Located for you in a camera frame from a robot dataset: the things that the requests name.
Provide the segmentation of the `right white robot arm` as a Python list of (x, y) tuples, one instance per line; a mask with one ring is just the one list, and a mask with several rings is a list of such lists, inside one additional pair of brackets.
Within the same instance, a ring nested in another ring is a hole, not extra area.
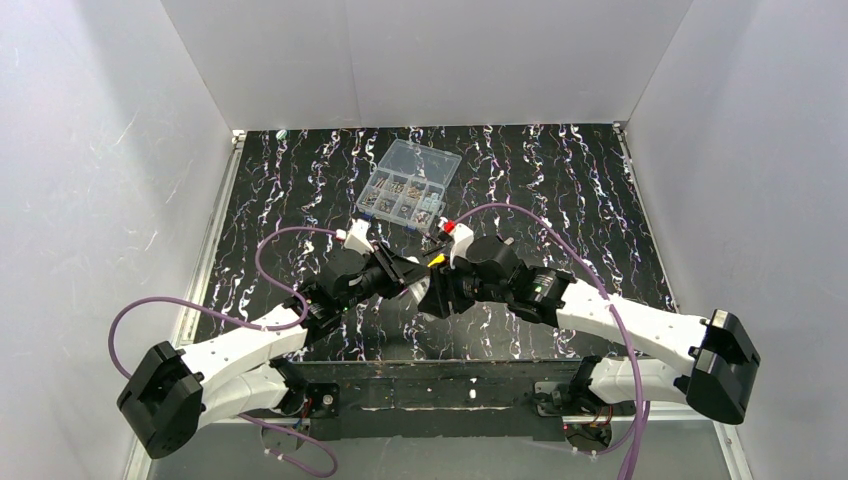
[(569, 272), (526, 264), (496, 236), (463, 240), (428, 270), (411, 292), (419, 312), (430, 317), (446, 319), (477, 303), (501, 303), (529, 323), (628, 339), (642, 352), (636, 362), (582, 360), (567, 384), (537, 394), (555, 413), (642, 399), (686, 404), (724, 424), (745, 420), (761, 357), (732, 313), (682, 315), (603, 295)]

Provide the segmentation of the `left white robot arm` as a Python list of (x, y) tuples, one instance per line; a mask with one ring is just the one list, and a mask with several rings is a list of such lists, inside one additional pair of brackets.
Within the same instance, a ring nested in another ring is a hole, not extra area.
[(212, 340), (151, 347), (117, 400), (147, 454), (164, 458), (201, 428), (254, 410), (308, 415), (320, 401), (287, 355), (328, 336), (374, 296), (393, 298), (428, 275), (426, 266), (385, 245), (339, 248), (295, 296), (259, 319)]

